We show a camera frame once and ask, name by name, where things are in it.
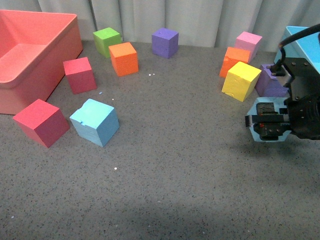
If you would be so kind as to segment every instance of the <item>salmon pink bin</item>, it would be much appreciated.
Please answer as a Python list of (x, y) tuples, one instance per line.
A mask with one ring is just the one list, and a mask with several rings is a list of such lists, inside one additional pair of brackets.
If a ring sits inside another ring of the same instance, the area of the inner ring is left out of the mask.
[(81, 53), (77, 15), (0, 10), (0, 114), (46, 101)]

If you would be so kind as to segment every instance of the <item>yellow cube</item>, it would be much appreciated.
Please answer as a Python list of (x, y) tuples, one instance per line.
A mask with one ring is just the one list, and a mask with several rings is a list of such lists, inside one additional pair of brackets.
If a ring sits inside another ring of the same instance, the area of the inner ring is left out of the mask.
[(243, 102), (253, 91), (261, 70), (239, 61), (228, 71), (222, 92)]

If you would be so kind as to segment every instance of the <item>cube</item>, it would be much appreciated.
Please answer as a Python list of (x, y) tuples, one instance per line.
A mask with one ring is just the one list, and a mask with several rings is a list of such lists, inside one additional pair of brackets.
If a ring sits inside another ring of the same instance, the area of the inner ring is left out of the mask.
[(261, 74), (255, 85), (255, 90), (260, 97), (278, 97), (284, 98), (288, 92), (288, 88), (280, 84), (276, 76), (272, 76), (268, 66), (272, 64), (262, 64), (260, 67)]
[(88, 99), (70, 120), (80, 137), (104, 147), (119, 128), (114, 107)]
[(169, 59), (178, 51), (179, 33), (167, 28), (160, 28), (152, 34), (152, 53)]
[(64, 61), (63, 66), (73, 94), (97, 89), (94, 73), (87, 57)]
[(110, 58), (109, 46), (121, 43), (120, 33), (111, 27), (95, 31), (93, 39), (96, 50), (107, 59)]
[(228, 47), (223, 59), (222, 67), (220, 70), (220, 77), (225, 78), (228, 71), (238, 62), (247, 64), (250, 58), (250, 51), (243, 50), (235, 47)]
[(227, 73), (222, 92), (243, 102), (253, 91), (261, 70), (239, 61)]
[(139, 71), (138, 54), (130, 42), (109, 46), (112, 66), (122, 77)]
[(250, 51), (248, 63), (256, 56), (261, 44), (262, 36), (246, 32), (241, 33), (235, 40), (234, 47)]
[(41, 99), (17, 113), (13, 120), (29, 138), (47, 148), (70, 128), (61, 110)]

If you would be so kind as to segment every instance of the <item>green cube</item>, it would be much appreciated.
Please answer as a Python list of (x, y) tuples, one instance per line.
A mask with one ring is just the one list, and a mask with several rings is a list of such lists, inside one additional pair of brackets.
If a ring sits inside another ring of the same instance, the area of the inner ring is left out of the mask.
[(107, 59), (110, 58), (109, 46), (121, 44), (120, 33), (111, 27), (95, 31), (93, 33), (93, 39), (97, 51)]

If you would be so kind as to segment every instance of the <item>light blue cube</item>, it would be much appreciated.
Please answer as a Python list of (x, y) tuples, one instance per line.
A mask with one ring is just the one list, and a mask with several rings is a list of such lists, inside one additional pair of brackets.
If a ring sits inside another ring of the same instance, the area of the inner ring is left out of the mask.
[(119, 128), (113, 106), (88, 99), (70, 120), (80, 137), (104, 147)]
[[(287, 26), (285, 28), (282, 40), (307, 29), (305, 26)], [(287, 58), (304, 58), (320, 73), (320, 54), (319, 54), (319, 39), (318, 32), (309, 36), (303, 37), (284, 46), (285, 55)], [(274, 62), (276, 63), (281, 58), (281, 53), (278, 50)]]

